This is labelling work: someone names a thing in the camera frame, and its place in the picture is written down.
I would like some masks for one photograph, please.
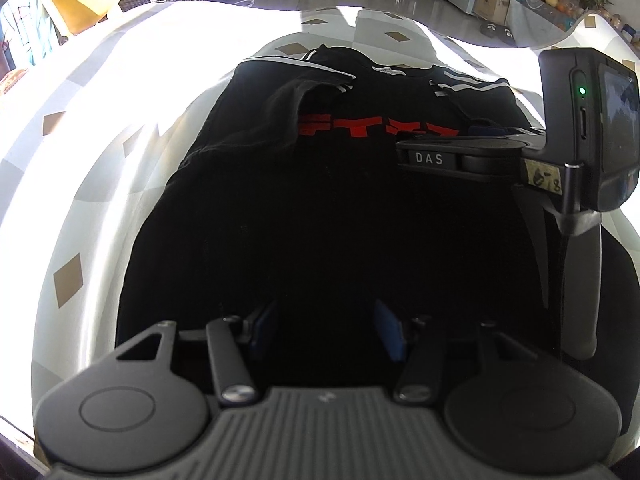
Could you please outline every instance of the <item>slipper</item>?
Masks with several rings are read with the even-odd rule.
[[[516,46],[516,40],[507,27],[498,27],[498,38],[509,46]]]
[[[480,25],[480,32],[487,36],[488,38],[495,38],[497,34],[497,27],[495,23],[492,22],[482,22]]]

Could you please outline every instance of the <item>camera screen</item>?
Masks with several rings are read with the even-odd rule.
[[[638,163],[640,116],[634,79],[610,67],[601,67],[602,168],[617,171]]]

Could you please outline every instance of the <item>bedsheet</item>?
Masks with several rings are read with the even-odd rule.
[[[580,25],[565,42],[631,59],[622,38],[594,30],[607,29]],[[537,52],[469,45],[391,12],[174,2],[97,24],[0,96],[1,416],[33,435],[40,398],[113,349],[133,241],[238,63],[323,43],[389,66],[505,77],[543,123]],[[604,215],[637,269],[639,202]]]

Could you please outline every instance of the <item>screw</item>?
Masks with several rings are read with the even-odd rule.
[[[424,384],[408,384],[403,386],[398,394],[400,400],[404,402],[410,402],[412,404],[418,404],[426,402],[431,397],[431,388]]]
[[[234,384],[222,392],[222,398],[234,404],[254,400],[255,390],[248,384]]]
[[[430,322],[431,316],[422,314],[421,316],[414,317],[411,321],[420,328],[424,328],[428,322]]]
[[[333,392],[325,392],[324,394],[318,395],[318,400],[321,400],[322,402],[331,402],[337,398],[338,396]]]

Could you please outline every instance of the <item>cardboard box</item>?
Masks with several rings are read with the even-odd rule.
[[[511,0],[476,0],[474,13],[489,22],[504,25]]]

